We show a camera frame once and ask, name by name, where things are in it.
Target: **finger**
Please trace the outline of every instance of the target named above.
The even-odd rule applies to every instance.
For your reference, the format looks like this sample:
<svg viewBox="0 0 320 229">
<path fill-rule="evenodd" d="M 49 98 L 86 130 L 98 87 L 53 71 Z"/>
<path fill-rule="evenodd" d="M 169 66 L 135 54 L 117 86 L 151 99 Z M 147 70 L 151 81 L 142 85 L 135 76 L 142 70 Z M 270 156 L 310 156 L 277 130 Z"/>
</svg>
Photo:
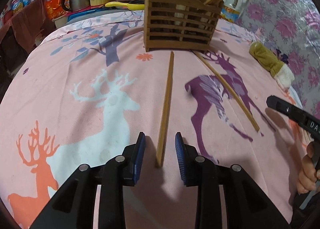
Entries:
<svg viewBox="0 0 320 229">
<path fill-rule="evenodd" d="M 313 152 L 314 152 L 313 142 L 310 142 L 307 146 L 307 154 L 310 158 L 313 157 Z"/>
<path fill-rule="evenodd" d="M 302 167 L 307 178 L 310 179 L 312 182 L 316 182 L 316 169 L 313 167 L 312 160 L 308 155 L 305 155 L 302 158 Z"/>
<path fill-rule="evenodd" d="M 305 189 L 305 187 L 301 184 L 300 179 L 298 179 L 298 182 L 297 182 L 297 189 L 298 189 L 298 193 L 299 193 L 299 194 L 306 194 L 306 193 L 309 192 L 309 191 L 308 191 L 307 189 Z"/>
<path fill-rule="evenodd" d="M 309 191 L 316 190 L 316 183 L 312 182 L 304 173 L 303 169 L 299 173 L 299 180 L 305 189 Z"/>
</svg>

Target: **pink cloth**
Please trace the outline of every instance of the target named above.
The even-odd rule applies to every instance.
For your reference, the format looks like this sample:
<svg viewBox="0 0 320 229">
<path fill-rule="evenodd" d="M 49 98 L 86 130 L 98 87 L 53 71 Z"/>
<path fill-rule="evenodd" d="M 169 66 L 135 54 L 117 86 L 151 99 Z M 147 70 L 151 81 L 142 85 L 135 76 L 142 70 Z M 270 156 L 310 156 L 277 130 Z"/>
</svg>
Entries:
<svg viewBox="0 0 320 229">
<path fill-rule="evenodd" d="M 306 143 L 295 143 L 288 119 L 267 109 L 269 95 L 285 96 L 250 56 L 254 35 L 235 25 L 238 34 L 228 34 L 220 20 L 205 57 L 248 105 L 260 131 L 193 53 L 175 51 L 164 166 L 155 169 L 170 51 L 146 53 L 142 24 L 142 12 L 127 12 L 60 28 L 12 81 L 0 105 L 0 197 L 18 224 L 28 228 L 80 164 L 104 164 L 140 131 L 147 147 L 137 186 L 124 189 L 128 229 L 194 228 L 197 189 L 180 178 L 178 131 L 220 165 L 240 164 L 290 221 Z"/>
</svg>

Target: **orange box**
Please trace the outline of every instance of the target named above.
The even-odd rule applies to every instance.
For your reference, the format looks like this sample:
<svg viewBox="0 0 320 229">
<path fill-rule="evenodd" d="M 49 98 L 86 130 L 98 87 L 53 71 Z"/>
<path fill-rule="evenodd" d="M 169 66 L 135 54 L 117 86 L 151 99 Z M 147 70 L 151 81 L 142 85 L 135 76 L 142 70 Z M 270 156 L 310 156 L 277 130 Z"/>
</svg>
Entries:
<svg viewBox="0 0 320 229">
<path fill-rule="evenodd" d="M 69 0 L 65 1 L 66 7 L 70 7 Z M 61 17 L 66 13 L 61 6 L 61 0 L 50 0 L 45 3 L 47 9 L 48 18 L 50 20 Z"/>
</svg>

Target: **metal screw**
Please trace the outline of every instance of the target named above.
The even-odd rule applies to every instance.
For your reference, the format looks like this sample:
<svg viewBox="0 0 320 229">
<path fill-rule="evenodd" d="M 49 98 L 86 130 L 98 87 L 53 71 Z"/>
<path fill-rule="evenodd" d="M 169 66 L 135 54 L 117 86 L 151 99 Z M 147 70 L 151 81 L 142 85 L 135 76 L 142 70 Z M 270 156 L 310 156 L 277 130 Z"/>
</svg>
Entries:
<svg viewBox="0 0 320 229">
<path fill-rule="evenodd" d="M 80 171 L 86 171 L 88 169 L 88 167 L 89 166 L 87 164 L 82 164 L 82 165 L 80 165 L 79 170 Z"/>
<path fill-rule="evenodd" d="M 198 163 L 202 163 L 202 162 L 204 162 L 204 157 L 203 157 L 203 156 L 197 156 L 197 157 L 195 158 L 195 160 L 196 160 L 196 162 L 198 162 Z"/>
<path fill-rule="evenodd" d="M 124 162 L 125 157 L 124 156 L 117 156 L 116 157 L 116 162 Z"/>
<path fill-rule="evenodd" d="M 239 172 L 241 170 L 241 167 L 239 165 L 233 165 L 232 169 L 236 172 Z"/>
</svg>

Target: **kettle handle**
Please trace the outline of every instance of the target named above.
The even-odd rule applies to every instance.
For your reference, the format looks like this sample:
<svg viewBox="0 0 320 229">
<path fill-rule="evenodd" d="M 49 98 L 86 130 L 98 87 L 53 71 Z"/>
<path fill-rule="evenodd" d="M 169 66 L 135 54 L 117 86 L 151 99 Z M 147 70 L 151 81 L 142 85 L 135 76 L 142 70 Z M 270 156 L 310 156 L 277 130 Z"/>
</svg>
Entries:
<svg viewBox="0 0 320 229">
<path fill-rule="evenodd" d="M 69 4 L 70 4 L 70 8 L 67 8 L 66 5 L 64 4 L 66 0 L 61 0 L 61 6 L 63 8 L 63 10 L 67 11 L 67 12 L 72 12 L 71 10 L 71 0 L 69 0 Z"/>
</svg>

